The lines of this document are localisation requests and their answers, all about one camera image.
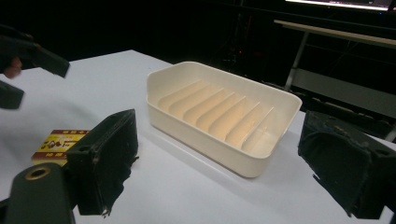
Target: dark wall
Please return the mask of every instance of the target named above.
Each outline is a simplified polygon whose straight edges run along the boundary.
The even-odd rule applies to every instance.
[[[301,32],[274,24],[275,14],[268,13],[284,10],[285,2],[209,2],[243,5],[258,10],[232,10],[200,0],[145,0],[132,3],[121,0],[2,0],[0,23],[33,35],[37,43],[68,61],[134,49],[169,63],[196,61],[260,82],[284,85],[302,38]],[[308,12],[302,8],[294,13],[305,15]],[[329,18],[328,13],[322,8],[311,14],[323,19]],[[312,43],[331,49],[332,45],[338,44],[337,41],[316,37]],[[387,61],[385,65],[379,63],[371,69],[357,65],[347,67],[370,64],[362,63],[361,57],[352,57],[350,53],[363,55],[365,60],[374,58],[375,63],[384,62],[384,57]],[[371,84],[374,83],[370,79],[373,72],[383,74],[385,80],[386,76],[390,76],[389,72],[394,71],[396,57],[392,57],[393,54],[394,51],[362,44],[353,50],[345,47],[337,54],[311,48],[302,63],[316,71],[322,72],[324,69],[328,75],[346,76],[350,81],[358,78],[342,71],[359,71],[359,77],[364,77],[360,80]],[[311,63],[319,55],[323,57],[323,63]],[[375,84],[376,88],[382,86],[382,82]]]

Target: white table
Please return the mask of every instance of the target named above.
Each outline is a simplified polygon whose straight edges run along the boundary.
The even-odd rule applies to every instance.
[[[299,112],[262,175],[247,179],[158,131],[149,124],[146,78],[171,66],[128,50],[71,62],[66,79],[41,68],[0,79],[25,91],[19,110],[0,109],[0,200],[13,177],[53,129],[92,129],[110,114],[134,108],[140,159],[110,217],[81,216],[89,223],[389,223],[348,217],[312,177],[298,156],[304,113]],[[389,142],[382,141],[396,148]]]

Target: tray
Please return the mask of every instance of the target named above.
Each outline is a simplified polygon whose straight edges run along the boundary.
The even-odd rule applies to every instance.
[[[256,177],[302,101],[259,82],[196,62],[148,74],[151,125],[231,171]]]

